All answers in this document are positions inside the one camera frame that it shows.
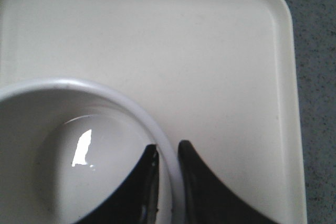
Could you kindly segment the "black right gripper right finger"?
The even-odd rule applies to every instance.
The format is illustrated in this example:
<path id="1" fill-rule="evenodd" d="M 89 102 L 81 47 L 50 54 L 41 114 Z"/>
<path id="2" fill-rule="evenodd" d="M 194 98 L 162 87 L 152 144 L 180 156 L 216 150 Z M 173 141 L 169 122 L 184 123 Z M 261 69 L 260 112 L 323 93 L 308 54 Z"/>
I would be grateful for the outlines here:
<path id="1" fill-rule="evenodd" d="M 274 223 L 236 196 L 211 171 L 188 140 L 178 146 L 186 223 Z"/>

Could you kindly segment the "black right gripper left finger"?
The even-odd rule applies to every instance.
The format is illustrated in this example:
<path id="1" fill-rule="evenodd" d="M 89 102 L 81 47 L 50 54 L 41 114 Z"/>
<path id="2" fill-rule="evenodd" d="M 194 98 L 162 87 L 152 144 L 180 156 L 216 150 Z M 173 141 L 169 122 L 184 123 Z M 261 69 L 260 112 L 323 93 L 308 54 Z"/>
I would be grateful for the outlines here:
<path id="1" fill-rule="evenodd" d="M 159 198 L 159 153 L 147 145 L 122 184 L 78 223 L 155 223 Z"/>

